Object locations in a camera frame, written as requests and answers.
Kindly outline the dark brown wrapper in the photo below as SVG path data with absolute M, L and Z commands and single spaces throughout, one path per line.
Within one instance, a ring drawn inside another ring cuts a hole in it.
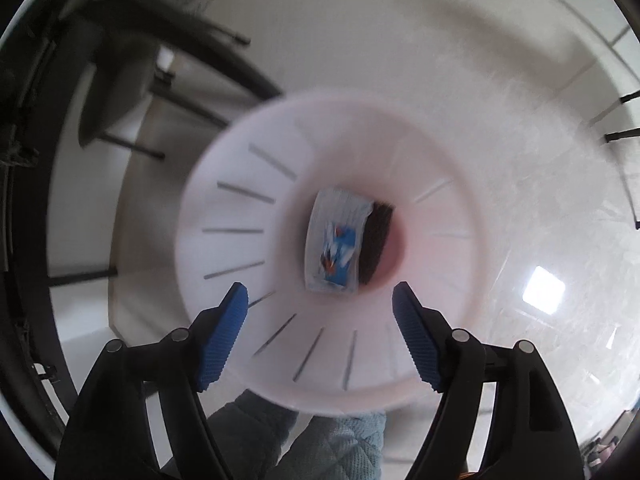
M 374 202 L 364 224 L 358 260 L 358 281 L 367 285 L 382 258 L 394 214 L 392 205 Z

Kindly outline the blue white snack wrapper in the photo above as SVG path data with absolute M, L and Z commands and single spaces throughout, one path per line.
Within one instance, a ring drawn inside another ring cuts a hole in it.
M 356 294 L 362 233 L 372 205 L 370 198 L 344 188 L 322 188 L 318 192 L 305 243 L 306 289 Z

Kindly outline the grey quilted trouser leg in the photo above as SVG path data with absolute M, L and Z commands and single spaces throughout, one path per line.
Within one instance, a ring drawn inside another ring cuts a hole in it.
M 314 416 L 282 448 L 298 414 L 246 390 L 207 417 L 235 479 L 379 479 L 386 414 Z

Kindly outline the grey dining chair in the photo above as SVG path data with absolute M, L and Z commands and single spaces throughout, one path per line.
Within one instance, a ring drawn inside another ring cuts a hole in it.
M 67 0 L 61 18 L 79 28 L 86 52 L 79 63 L 94 68 L 77 127 L 81 148 L 103 142 L 163 160 L 165 154 L 114 136 L 117 126 L 146 96 L 155 96 L 217 128 L 229 121 L 174 90 L 175 74 L 160 67 L 162 47 L 172 47 L 216 70 L 262 101 L 283 91 L 210 32 L 217 26 L 162 0 Z

